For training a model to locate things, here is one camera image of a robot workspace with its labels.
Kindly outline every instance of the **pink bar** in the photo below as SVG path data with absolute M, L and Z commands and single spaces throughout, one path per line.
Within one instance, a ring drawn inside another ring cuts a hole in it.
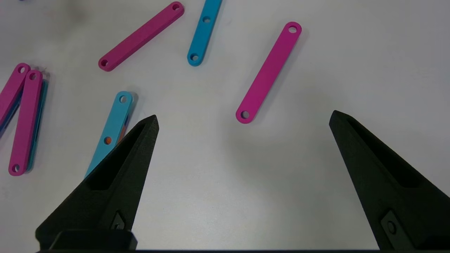
M 25 76 L 30 69 L 28 64 L 19 63 L 0 92 L 0 125 L 5 121 L 6 116 L 22 91 Z
M 295 29 L 295 32 L 290 32 L 289 29 Z M 242 124 L 248 124 L 255 118 L 289 54 L 291 54 L 301 32 L 302 27 L 296 22 L 289 22 L 284 26 L 274 47 L 265 59 L 261 70 L 236 111 L 236 118 Z M 244 117 L 244 112 L 248 113 L 247 118 Z
M 38 70 L 28 72 L 25 77 L 25 85 L 23 86 L 19 119 L 8 167 L 8 171 L 12 176 L 22 175 L 28 167 L 41 88 L 42 73 Z
M 111 49 L 99 60 L 99 67 L 111 71 L 126 60 L 130 55 L 149 42 L 156 35 L 183 15 L 185 9 L 180 2 L 173 2 L 147 23 Z

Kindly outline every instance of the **white table surface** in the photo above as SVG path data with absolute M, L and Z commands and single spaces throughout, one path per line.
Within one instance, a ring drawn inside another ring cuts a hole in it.
M 348 113 L 450 194 L 450 1 L 224 0 L 199 67 L 186 55 L 203 0 L 112 72 L 98 59 L 170 0 L 0 0 L 0 88 L 20 62 L 50 87 L 34 170 L 7 172 L 0 245 L 34 231 L 80 183 L 117 92 L 160 132 L 133 232 L 138 248 L 377 248 L 328 127 Z M 281 29 L 303 33 L 254 122 L 234 114 Z

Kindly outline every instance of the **mounting hole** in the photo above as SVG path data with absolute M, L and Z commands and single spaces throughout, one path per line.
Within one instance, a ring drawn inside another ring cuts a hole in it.
M 397 232 L 397 227 L 395 226 L 395 224 L 392 221 L 387 222 L 387 229 L 393 235 L 395 235 Z
M 119 101 L 123 104 L 126 102 L 126 97 L 125 96 L 120 96 Z
M 191 54 L 191 60 L 196 61 L 198 60 L 198 55 L 197 54 Z
M 101 64 L 103 67 L 106 67 L 106 66 L 108 65 L 108 60 L 103 60 L 102 62 L 100 62 L 100 64 Z
M 247 111 L 241 112 L 241 118 L 248 119 L 248 117 L 250 117 L 250 114 Z
M 296 33 L 297 32 L 297 27 L 295 27 L 295 26 L 289 27 L 289 32 L 290 33 Z
M 18 164 L 13 165 L 13 172 L 19 172 L 20 166 Z
M 111 144 L 111 142 L 113 140 L 111 139 L 111 137 L 108 136 L 108 137 L 105 137 L 105 139 L 103 141 L 105 142 L 106 145 L 109 145 L 109 144 Z

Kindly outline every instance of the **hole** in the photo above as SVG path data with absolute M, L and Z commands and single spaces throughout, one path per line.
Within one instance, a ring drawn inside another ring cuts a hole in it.
M 111 142 L 112 142 L 113 140 L 111 139 L 111 137 L 106 137 L 105 139 L 104 139 L 104 142 L 105 142 L 105 144 L 106 145 L 109 145 L 109 144 L 111 144 Z
M 125 96 L 120 96 L 119 101 L 123 104 L 126 102 L 126 97 Z
M 191 60 L 193 60 L 193 61 L 198 60 L 198 55 L 197 54 L 191 54 Z
M 247 111 L 241 112 L 241 118 L 248 119 L 248 117 L 250 117 L 250 114 Z
M 296 33 L 297 32 L 297 27 L 295 27 L 295 26 L 289 27 L 289 32 L 290 33 Z
M 19 172 L 20 166 L 18 164 L 13 165 L 13 172 Z

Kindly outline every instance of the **circular hole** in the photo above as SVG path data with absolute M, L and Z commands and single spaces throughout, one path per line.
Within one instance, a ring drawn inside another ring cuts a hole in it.
M 18 164 L 13 165 L 13 172 L 19 172 L 20 166 Z
M 198 55 L 197 54 L 191 54 L 191 60 L 193 60 L 193 61 L 198 60 Z
M 105 139 L 104 139 L 104 142 L 105 142 L 105 144 L 106 145 L 109 145 L 109 144 L 111 144 L 111 142 L 112 142 L 113 140 L 111 139 L 111 137 L 106 137 Z
M 120 96 L 119 101 L 123 104 L 126 102 L 126 97 L 125 96 Z
M 250 117 L 250 114 L 247 111 L 243 111 L 243 112 L 241 112 L 241 117 L 248 119 L 248 117 Z
M 297 32 L 297 27 L 295 27 L 295 26 L 289 27 L 289 32 L 290 33 L 296 33 Z

